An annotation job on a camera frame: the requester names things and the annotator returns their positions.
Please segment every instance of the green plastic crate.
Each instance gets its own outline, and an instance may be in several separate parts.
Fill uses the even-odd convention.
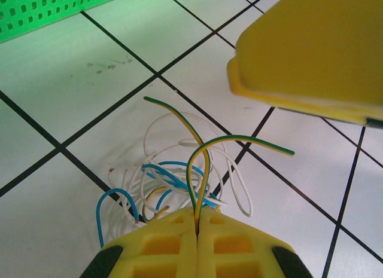
[[[0,0],[0,43],[109,0]]]

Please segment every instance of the tile floor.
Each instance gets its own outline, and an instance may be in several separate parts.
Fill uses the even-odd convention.
[[[115,0],[1,44],[0,277],[82,273],[107,170],[142,157],[165,113],[144,95],[295,150],[231,144],[255,215],[230,190],[223,212],[291,244],[314,277],[382,277],[383,131],[229,91],[237,38],[278,1]],[[159,145],[185,134],[173,122]]]

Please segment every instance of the bundle of wires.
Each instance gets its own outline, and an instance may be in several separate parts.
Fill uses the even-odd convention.
[[[186,207],[189,203],[191,203],[191,206],[194,210],[194,221],[197,233],[199,224],[198,222],[202,208],[212,207],[217,211],[220,211],[221,206],[227,205],[225,202],[221,201],[224,190],[223,180],[220,172],[217,169],[217,166],[215,165],[214,152],[223,155],[226,159],[230,186],[239,209],[244,215],[248,217],[253,215],[253,202],[251,201],[250,194],[246,188],[241,173],[239,172],[237,164],[235,163],[234,159],[227,153],[224,142],[230,140],[251,142],[263,145],[272,150],[276,150],[287,155],[294,154],[294,152],[290,151],[289,149],[285,149],[272,143],[249,136],[219,136],[219,132],[215,126],[201,117],[189,113],[180,113],[167,103],[152,99],[150,97],[144,97],[144,99],[166,108],[171,113],[159,117],[149,126],[144,136],[145,158],[135,164],[135,171],[130,179],[128,179],[127,170],[125,170],[121,187],[117,187],[116,184],[113,183],[110,179],[110,174],[113,172],[113,169],[110,169],[108,174],[108,182],[111,189],[100,198],[96,208],[96,220],[101,247],[104,245],[100,217],[101,204],[103,200],[112,193],[118,193],[120,195],[120,198],[116,201],[111,209],[111,214],[108,220],[109,234],[112,239],[125,234],[128,229],[134,230],[136,227],[146,225],[147,223],[150,223],[151,221],[156,220],[165,214]],[[183,139],[176,145],[167,147],[160,152],[149,153],[148,138],[153,126],[171,115],[175,115],[186,126],[186,128],[193,136],[193,139]],[[204,143],[198,132],[193,128],[186,117],[190,117],[204,123],[219,137]],[[222,148],[215,146],[219,143],[221,144]],[[195,148],[195,151],[189,158],[188,162],[159,161],[159,157],[161,155],[171,149],[180,146]],[[194,165],[194,162],[199,154],[203,154],[205,160],[204,170],[201,170]],[[238,181],[247,197],[249,211],[246,211],[239,201],[239,197],[235,188],[235,180],[233,177],[232,167],[234,168],[234,171],[238,177]],[[217,174],[220,184],[221,191],[218,197],[210,192],[211,186],[208,181],[209,175],[212,172]],[[162,206],[165,198],[169,195],[177,196],[177,198],[182,202],[177,204],[175,207],[171,207],[169,205]],[[159,196],[159,199],[156,205],[152,206],[149,201],[152,200],[155,196]],[[147,209],[153,213],[153,217],[147,217]]]

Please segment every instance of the yellow plastic part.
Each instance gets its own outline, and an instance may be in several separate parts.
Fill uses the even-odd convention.
[[[237,41],[231,90],[366,124],[383,120],[383,0],[282,0]]]
[[[288,244],[213,209],[180,209],[103,247],[123,251],[109,278],[284,278],[272,247]]]

